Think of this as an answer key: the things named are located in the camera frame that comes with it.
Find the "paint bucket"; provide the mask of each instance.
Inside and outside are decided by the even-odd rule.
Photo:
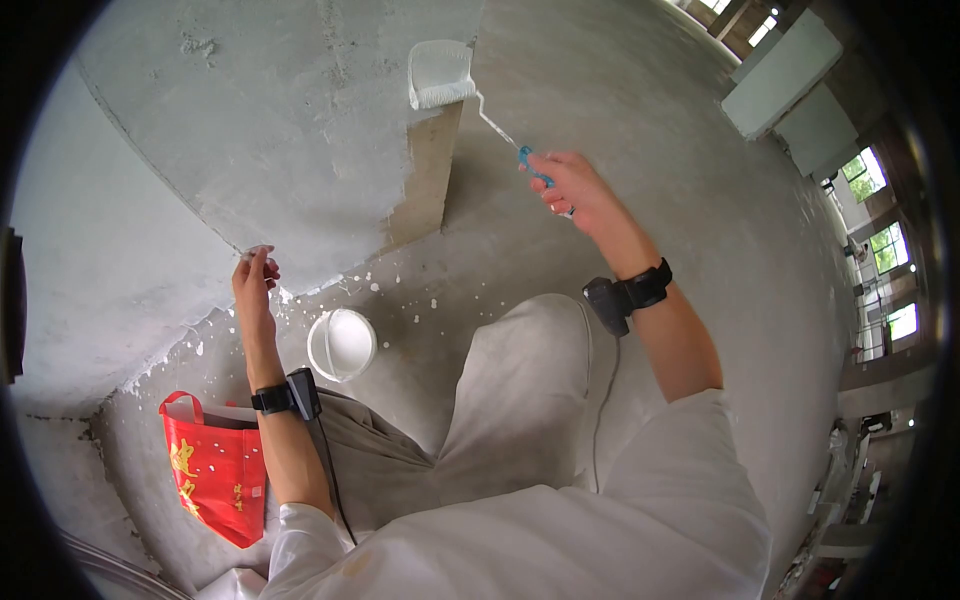
[[[376,332],[367,319],[349,308],[322,315],[306,337],[310,364],[330,381],[345,383],[370,366],[376,356]]]

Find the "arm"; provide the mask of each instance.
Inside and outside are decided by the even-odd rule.
[[[660,265],[660,252],[646,231],[585,158],[574,153],[528,156],[530,165],[555,186],[533,178],[530,186],[555,214],[573,213],[573,224],[590,236],[618,279]],[[635,310],[634,331],[646,348],[663,397],[672,402],[710,388],[723,388],[720,359],[704,324],[676,282],[666,300]]]
[[[251,393],[286,380],[276,351],[276,322],[267,298],[267,291],[276,286],[274,279],[280,277],[274,260],[267,258],[272,250],[272,246],[260,246],[252,255],[248,252],[233,273],[233,295]],[[277,503],[281,506],[288,502],[308,504],[332,519],[333,504],[324,465],[300,414],[293,411],[272,415],[257,413],[256,419],[263,461]]]

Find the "white shirt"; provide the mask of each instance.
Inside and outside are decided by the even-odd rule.
[[[415,513],[348,554],[323,512],[284,504],[260,598],[756,598],[770,544],[708,390],[644,424],[601,494],[535,486]]]

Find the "red tote bag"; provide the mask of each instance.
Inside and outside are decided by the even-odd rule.
[[[167,404],[190,396],[193,420],[176,420]],[[173,392],[160,404],[167,451],[180,504],[201,523],[240,548],[263,537],[267,469],[257,429],[204,424],[204,408],[187,392]]]

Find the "black cable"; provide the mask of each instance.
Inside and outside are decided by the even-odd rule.
[[[597,475],[597,432],[600,431],[600,418],[603,417],[603,409],[610,400],[610,392],[613,390],[613,380],[616,379],[616,372],[620,369],[620,338],[614,337],[616,342],[616,357],[613,359],[613,371],[610,373],[610,383],[607,385],[607,395],[600,402],[600,408],[597,410],[597,422],[593,425],[593,483],[596,486],[594,491],[600,493],[600,477]]]
[[[353,545],[357,545],[357,538],[353,536],[353,530],[350,529],[350,524],[347,523],[347,513],[344,512],[344,504],[340,501],[340,486],[337,485],[337,471],[333,468],[333,457],[330,456],[330,444],[326,441],[326,432],[324,431],[324,424],[320,421],[320,415],[317,415],[317,424],[320,426],[320,433],[324,435],[324,448],[326,448],[326,463],[330,467],[330,480],[333,482],[333,497],[337,501],[337,510],[340,511],[340,518],[344,520],[344,527],[347,528],[347,533],[350,535],[350,539],[353,541]]]

